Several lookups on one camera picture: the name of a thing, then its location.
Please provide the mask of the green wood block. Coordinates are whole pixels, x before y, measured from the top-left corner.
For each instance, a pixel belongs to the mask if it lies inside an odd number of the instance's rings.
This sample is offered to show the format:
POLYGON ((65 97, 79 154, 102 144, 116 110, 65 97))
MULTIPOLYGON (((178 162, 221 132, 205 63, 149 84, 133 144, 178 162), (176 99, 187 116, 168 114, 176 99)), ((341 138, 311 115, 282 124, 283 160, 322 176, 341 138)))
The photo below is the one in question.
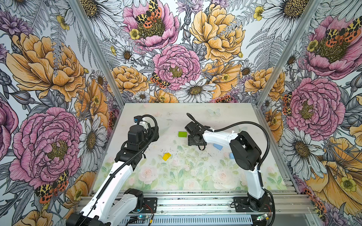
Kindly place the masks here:
POLYGON ((188 136, 188 133, 185 132, 185 131, 179 131, 178 132, 178 137, 187 137, 188 136))

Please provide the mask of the blue long wood block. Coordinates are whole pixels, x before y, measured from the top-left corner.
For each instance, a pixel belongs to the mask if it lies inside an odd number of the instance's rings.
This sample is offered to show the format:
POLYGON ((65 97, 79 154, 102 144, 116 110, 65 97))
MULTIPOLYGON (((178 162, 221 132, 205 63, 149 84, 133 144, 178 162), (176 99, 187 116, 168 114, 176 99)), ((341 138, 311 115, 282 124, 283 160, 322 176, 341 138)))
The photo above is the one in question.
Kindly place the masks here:
POLYGON ((218 144, 213 144, 213 146, 218 149, 219 151, 221 151, 223 149, 222 145, 218 145, 218 144))

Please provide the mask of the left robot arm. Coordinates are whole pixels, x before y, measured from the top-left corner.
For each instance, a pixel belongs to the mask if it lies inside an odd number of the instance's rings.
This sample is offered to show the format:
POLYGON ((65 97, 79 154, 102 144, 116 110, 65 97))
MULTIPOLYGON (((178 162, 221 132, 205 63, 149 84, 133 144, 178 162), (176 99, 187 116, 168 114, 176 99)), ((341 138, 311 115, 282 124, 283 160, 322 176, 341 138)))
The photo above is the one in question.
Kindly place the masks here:
POLYGON ((136 117, 134 122, 101 188, 79 213, 70 215, 66 225, 118 226, 130 212, 142 209, 144 195, 138 189, 126 190, 121 200, 116 201, 121 188, 145 156, 149 145, 159 138, 157 124, 151 126, 141 117, 136 117))

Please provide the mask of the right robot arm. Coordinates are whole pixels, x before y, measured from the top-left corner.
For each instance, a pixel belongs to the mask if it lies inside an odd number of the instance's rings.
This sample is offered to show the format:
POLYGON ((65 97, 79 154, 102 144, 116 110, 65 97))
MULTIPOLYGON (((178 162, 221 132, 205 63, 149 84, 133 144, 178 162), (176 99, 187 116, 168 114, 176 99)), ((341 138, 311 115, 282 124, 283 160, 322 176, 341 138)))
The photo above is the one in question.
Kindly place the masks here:
POLYGON ((247 200, 244 201, 241 206, 250 208, 253 211, 260 211, 269 202, 267 192, 263 185, 260 168, 269 153, 270 139, 266 130, 257 123, 242 121, 239 124, 251 124, 263 131, 267 140, 265 153, 262 153, 257 143, 246 131, 239 133, 225 132, 225 130, 232 126, 220 130, 213 130, 210 127, 200 125, 194 121, 185 126, 185 130, 189 134, 188 145, 206 147, 207 144, 212 143, 229 147, 236 164, 245 171, 248 185, 247 200))

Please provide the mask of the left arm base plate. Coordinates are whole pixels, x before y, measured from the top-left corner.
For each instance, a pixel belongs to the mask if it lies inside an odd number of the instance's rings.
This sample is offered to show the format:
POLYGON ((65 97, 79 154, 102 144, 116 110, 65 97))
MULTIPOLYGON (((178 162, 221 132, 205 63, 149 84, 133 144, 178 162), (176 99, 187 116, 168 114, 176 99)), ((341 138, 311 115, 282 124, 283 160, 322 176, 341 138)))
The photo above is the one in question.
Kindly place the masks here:
POLYGON ((135 213, 135 214, 139 214, 139 213, 142 213, 142 214, 145 214, 145 213, 155 214, 156 210, 157 210, 158 199, 154 198, 154 197, 151 197, 151 198, 144 198, 143 201, 144 201, 143 205, 140 208, 133 210, 132 213, 135 213))

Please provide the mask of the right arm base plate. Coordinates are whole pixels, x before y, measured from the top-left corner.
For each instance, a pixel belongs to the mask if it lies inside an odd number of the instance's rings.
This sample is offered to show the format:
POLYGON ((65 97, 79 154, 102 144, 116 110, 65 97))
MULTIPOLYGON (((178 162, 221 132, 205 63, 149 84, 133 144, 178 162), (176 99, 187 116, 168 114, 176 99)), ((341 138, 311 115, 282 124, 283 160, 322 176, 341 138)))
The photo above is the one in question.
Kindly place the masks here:
POLYGON ((275 205, 269 197, 259 200, 245 196, 234 197, 233 207, 236 212, 271 213, 275 210, 275 205))

